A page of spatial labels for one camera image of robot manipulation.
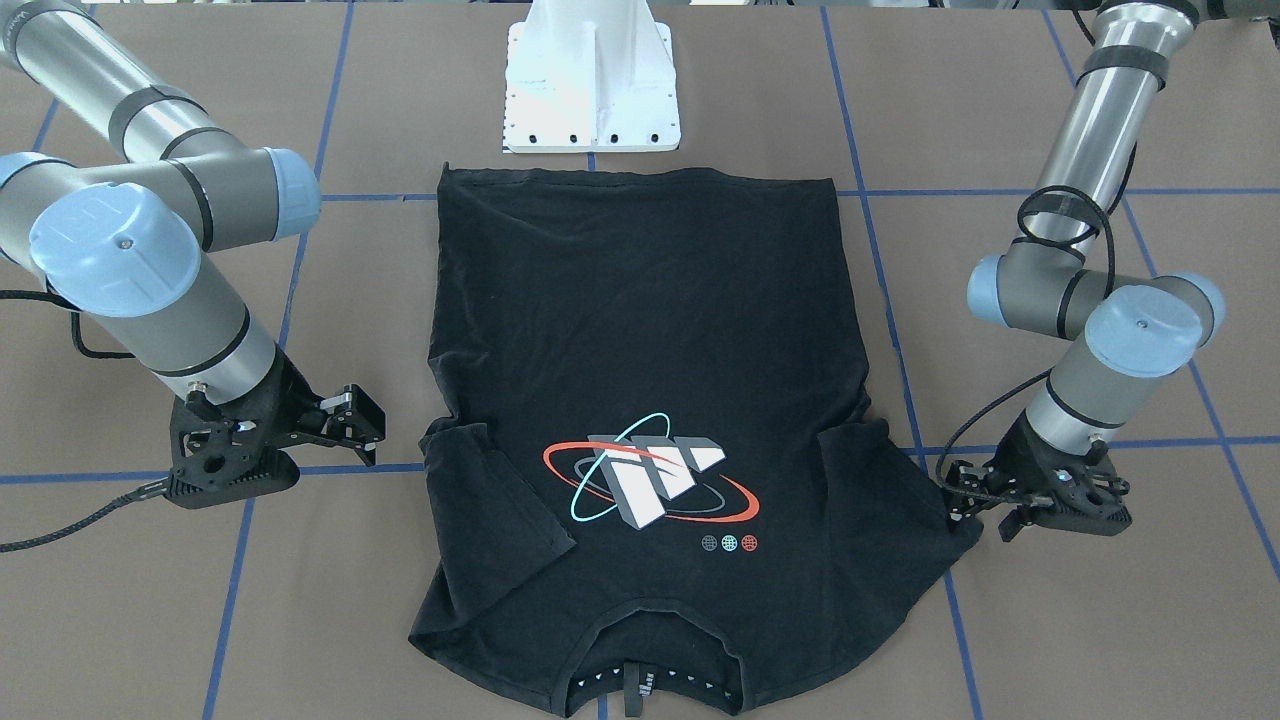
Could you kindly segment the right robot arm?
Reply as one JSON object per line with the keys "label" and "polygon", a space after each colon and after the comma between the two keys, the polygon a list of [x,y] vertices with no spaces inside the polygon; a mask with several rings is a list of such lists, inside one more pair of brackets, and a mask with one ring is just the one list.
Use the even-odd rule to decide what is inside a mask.
{"label": "right robot arm", "polygon": [[3,158],[3,256],[99,323],[175,396],[175,471],[248,468],[297,445],[372,465],[384,411],[324,398],[211,260],[308,232],[321,193],[288,149],[250,147],[76,1],[5,1],[3,64],[45,87],[120,161]]}

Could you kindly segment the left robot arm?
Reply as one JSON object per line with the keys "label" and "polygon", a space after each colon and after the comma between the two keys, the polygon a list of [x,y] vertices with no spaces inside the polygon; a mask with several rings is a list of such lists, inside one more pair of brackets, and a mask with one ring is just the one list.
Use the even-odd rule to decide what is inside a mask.
{"label": "left robot arm", "polygon": [[1228,313],[1202,275],[1117,273],[1111,215],[1172,54],[1210,17],[1202,1],[1097,6],[1091,53],[1038,184],[1016,210],[1018,232],[966,284],[974,316],[1069,346],[1024,382],[1034,396],[989,461],[936,464],[952,525],[1002,506],[1004,541],[1024,527],[1116,536],[1132,524],[1130,486],[1108,456],[1114,438]]}

